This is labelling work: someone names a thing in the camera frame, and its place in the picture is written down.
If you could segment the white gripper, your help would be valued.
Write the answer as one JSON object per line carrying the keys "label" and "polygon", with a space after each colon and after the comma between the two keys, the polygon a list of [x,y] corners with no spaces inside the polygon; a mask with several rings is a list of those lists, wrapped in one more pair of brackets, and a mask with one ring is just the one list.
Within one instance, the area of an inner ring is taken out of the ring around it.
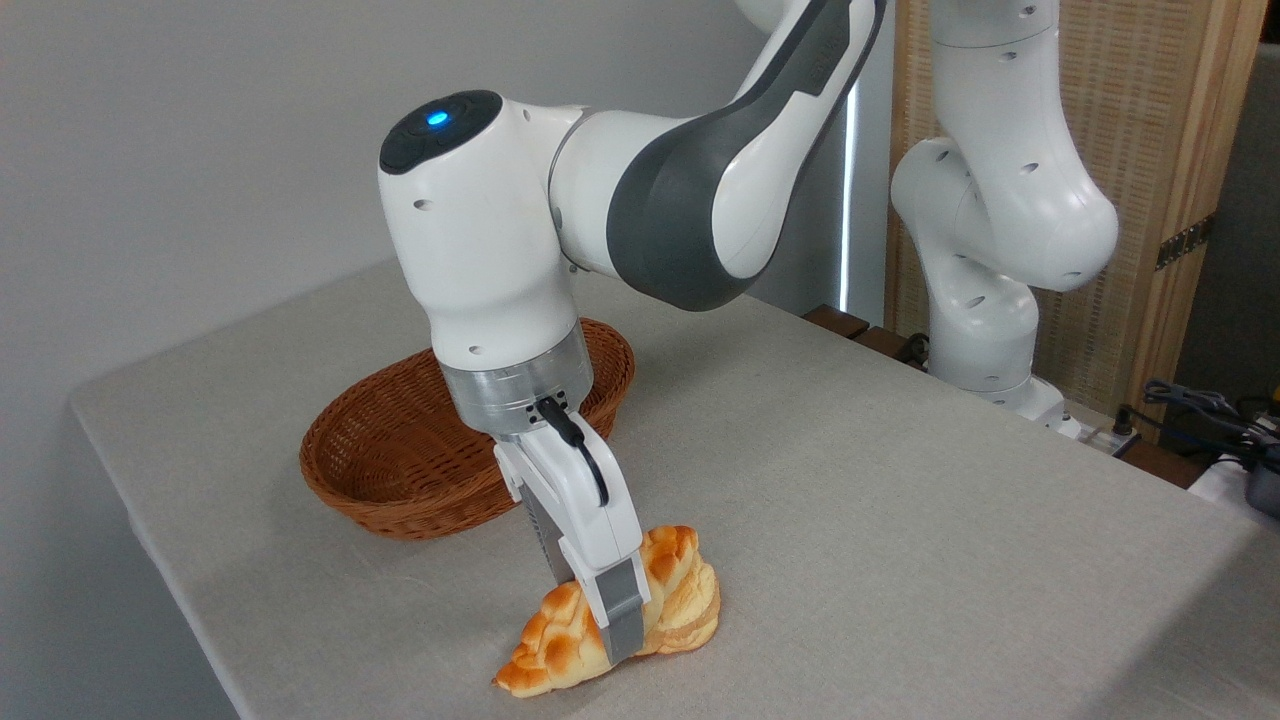
{"label": "white gripper", "polygon": [[643,532],[607,442],[580,415],[568,415],[576,442],[543,423],[497,439],[511,496],[524,502],[556,584],[577,579],[611,666],[644,644],[644,603],[652,598],[639,546]]}

